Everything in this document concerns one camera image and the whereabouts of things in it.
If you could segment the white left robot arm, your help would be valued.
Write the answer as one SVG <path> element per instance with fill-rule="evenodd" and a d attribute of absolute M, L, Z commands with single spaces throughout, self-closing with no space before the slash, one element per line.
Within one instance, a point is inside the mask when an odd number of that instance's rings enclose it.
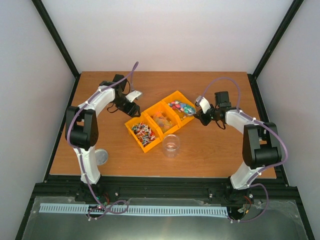
<path fill-rule="evenodd" d="M 99 138 L 98 115 L 108 104 L 114 104 L 118 110 L 128 116 L 140 117 L 140 106 L 135 103 L 142 92 L 130 90 L 123 93 L 128 79 L 116 74 L 113 81 L 103 81 L 95 93 L 78 106 L 70 106 L 66 110 L 65 139 L 73 148 L 81 171 L 81 181 L 91 184 L 86 195 L 92 201 L 103 198 L 104 188 L 96 184 L 100 177 L 96 160 L 96 143 Z"/>

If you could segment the yellow bin with popsicle candies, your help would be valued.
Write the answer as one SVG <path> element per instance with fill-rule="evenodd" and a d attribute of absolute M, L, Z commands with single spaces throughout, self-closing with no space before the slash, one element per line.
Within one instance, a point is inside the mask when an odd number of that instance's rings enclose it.
<path fill-rule="evenodd" d="M 160 129 L 163 137 L 173 134 L 181 127 L 178 115 L 162 101 L 157 102 L 144 111 Z"/>

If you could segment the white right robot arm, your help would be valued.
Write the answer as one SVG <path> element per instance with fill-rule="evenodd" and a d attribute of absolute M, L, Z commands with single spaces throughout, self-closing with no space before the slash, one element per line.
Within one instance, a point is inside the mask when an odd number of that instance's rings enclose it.
<path fill-rule="evenodd" d="M 245 190 L 266 169 L 282 163 L 283 141 L 278 136 L 277 126 L 272 122 L 256 120 L 244 113 L 240 108 L 231 105 L 227 91 L 215 93 L 215 105 L 198 96 L 195 105 L 200 110 L 194 117 L 207 126 L 210 122 L 219 122 L 221 129 L 226 125 L 243 134 L 242 159 L 238 170 L 231 175 L 230 184 L 234 190 Z"/>

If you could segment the yellow bin with lollipops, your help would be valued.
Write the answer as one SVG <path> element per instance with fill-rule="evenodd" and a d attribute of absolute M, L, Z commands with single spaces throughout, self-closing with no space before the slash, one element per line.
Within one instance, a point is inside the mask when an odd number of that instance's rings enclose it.
<path fill-rule="evenodd" d="M 144 153 L 149 152 L 163 140 L 161 129 L 146 113 L 141 113 L 140 117 L 133 117 L 124 125 Z"/>

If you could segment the silver metal scoop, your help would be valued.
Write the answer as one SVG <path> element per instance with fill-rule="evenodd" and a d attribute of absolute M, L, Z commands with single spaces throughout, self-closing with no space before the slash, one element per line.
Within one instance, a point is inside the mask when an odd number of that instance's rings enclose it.
<path fill-rule="evenodd" d="M 196 113 L 196 109 L 189 104 L 180 104 L 180 111 L 188 117 L 192 117 Z"/>

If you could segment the yellow bin with star candies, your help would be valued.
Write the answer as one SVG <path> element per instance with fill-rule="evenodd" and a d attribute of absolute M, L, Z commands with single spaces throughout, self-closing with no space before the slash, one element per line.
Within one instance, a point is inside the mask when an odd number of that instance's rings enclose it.
<path fill-rule="evenodd" d="M 179 126 L 183 127 L 194 119 L 194 114 L 196 113 L 195 105 L 180 91 L 176 90 L 161 101 L 169 107 L 171 112 L 177 115 Z"/>

